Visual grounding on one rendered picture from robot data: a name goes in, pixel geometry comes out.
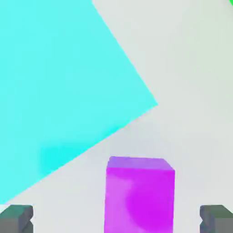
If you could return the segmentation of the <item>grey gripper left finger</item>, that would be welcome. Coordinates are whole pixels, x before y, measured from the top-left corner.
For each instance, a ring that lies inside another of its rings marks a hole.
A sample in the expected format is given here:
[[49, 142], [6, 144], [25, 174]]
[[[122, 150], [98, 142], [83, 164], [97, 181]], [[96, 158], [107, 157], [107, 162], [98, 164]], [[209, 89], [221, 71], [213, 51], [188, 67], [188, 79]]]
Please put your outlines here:
[[33, 206], [10, 205], [0, 213], [0, 233], [34, 233]]

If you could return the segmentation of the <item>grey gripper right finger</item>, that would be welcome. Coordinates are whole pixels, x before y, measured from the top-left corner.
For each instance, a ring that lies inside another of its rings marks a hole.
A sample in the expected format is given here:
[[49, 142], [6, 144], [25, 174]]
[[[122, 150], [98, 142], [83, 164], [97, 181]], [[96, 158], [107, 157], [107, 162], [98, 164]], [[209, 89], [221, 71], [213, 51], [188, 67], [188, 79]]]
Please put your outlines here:
[[233, 213], [223, 205], [202, 205], [200, 217], [200, 233], [233, 233]]

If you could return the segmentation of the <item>small magenta cube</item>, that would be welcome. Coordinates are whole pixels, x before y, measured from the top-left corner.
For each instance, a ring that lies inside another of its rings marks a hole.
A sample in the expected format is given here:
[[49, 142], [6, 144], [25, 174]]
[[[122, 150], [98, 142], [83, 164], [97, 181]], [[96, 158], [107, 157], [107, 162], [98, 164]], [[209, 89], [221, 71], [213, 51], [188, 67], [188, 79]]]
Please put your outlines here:
[[175, 170], [162, 158], [111, 156], [104, 233], [173, 233]]

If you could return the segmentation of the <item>large cyan box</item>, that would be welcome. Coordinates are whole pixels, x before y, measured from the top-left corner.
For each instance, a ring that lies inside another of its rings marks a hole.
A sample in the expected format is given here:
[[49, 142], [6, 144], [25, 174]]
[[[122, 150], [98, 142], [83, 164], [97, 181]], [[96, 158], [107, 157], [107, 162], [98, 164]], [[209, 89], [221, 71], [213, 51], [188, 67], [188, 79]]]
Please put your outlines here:
[[92, 0], [0, 0], [0, 205], [156, 104]]

